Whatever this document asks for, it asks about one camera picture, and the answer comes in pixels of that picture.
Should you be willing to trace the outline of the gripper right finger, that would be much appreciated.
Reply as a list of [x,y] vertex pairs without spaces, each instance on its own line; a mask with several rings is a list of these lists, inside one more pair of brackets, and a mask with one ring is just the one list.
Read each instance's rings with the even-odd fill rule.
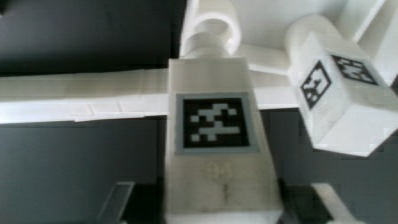
[[359,224],[329,183],[293,185],[279,180],[284,212],[277,224]]

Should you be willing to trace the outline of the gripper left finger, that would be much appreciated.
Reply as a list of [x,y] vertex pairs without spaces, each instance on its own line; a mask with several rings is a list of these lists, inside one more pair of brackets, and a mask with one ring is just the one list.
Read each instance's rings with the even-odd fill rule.
[[94,224],[162,224],[162,194],[155,184],[114,184]]

